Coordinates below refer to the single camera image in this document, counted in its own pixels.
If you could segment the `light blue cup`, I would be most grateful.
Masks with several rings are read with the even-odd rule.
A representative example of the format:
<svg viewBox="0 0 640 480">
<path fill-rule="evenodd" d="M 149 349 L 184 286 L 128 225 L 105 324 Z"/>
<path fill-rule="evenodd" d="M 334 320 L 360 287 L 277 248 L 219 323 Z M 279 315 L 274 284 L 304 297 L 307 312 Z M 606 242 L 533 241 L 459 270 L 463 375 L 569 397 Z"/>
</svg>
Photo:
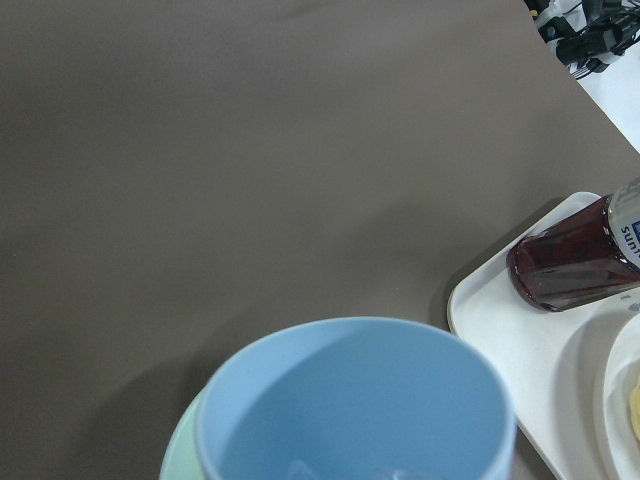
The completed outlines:
<svg viewBox="0 0 640 480">
<path fill-rule="evenodd" d="M 414 321 L 340 318 L 244 347 L 202 392 L 210 479 L 505 479 L 516 422 L 489 362 Z"/>
</svg>

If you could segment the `pale green bowl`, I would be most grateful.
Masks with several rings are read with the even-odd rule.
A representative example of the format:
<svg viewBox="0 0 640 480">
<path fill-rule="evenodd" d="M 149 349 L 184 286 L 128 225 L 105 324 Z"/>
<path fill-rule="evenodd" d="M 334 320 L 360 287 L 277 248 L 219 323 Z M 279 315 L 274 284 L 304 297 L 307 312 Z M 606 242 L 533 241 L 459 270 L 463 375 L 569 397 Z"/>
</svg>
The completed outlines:
<svg viewBox="0 0 640 480">
<path fill-rule="evenodd" d="M 198 456 L 195 433 L 201 396 L 199 392 L 179 419 L 164 453 L 159 480 L 207 478 Z"/>
</svg>

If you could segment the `cream serving tray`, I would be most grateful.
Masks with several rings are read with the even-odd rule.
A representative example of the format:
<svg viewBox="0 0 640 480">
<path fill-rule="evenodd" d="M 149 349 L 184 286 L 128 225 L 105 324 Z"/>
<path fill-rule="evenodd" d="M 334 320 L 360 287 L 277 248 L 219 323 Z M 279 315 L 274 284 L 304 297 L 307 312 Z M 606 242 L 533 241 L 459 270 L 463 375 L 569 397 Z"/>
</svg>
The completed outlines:
<svg viewBox="0 0 640 480">
<path fill-rule="evenodd" d="M 614 341 L 639 312 L 639 292 L 560 313 L 536 309 L 509 279 L 506 256 L 515 243 L 454 287 L 449 327 L 500 374 L 520 430 L 556 478 L 605 479 L 596 398 Z"/>
</svg>

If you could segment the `dark drink bottle on tray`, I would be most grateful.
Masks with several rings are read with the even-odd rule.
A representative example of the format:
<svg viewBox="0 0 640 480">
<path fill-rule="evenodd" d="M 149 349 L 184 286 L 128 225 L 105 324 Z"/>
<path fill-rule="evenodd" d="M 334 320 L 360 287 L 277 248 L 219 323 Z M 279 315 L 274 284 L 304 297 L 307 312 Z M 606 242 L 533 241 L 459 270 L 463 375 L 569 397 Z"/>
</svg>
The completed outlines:
<svg viewBox="0 0 640 480">
<path fill-rule="evenodd" d="M 637 288 L 639 180 L 521 239 L 506 264 L 518 294 L 551 312 Z"/>
</svg>

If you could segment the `white round plate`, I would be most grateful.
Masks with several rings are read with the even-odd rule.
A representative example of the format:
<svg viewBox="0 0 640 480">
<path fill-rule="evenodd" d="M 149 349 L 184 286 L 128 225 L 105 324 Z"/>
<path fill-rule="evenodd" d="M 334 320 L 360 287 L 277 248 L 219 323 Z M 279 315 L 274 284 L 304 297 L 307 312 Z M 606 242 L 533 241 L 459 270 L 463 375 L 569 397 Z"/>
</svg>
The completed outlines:
<svg viewBox="0 0 640 480">
<path fill-rule="evenodd" d="M 639 316 L 624 325 L 605 364 L 600 448 L 610 479 L 639 478 L 639 438 L 631 398 L 639 399 Z"/>
</svg>

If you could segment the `glazed twisted donut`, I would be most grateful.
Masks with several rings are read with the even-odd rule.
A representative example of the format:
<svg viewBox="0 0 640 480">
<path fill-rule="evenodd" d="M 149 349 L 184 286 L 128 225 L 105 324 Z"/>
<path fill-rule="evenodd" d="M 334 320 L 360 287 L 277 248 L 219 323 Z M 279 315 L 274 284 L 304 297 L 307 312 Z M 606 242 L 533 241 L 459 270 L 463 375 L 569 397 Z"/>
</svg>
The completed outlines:
<svg viewBox="0 0 640 480">
<path fill-rule="evenodd" d="M 640 379 L 637 379 L 629 394 L 628 407 L 632 431 L 635 438 L 640 441 Z"/>
</svg>

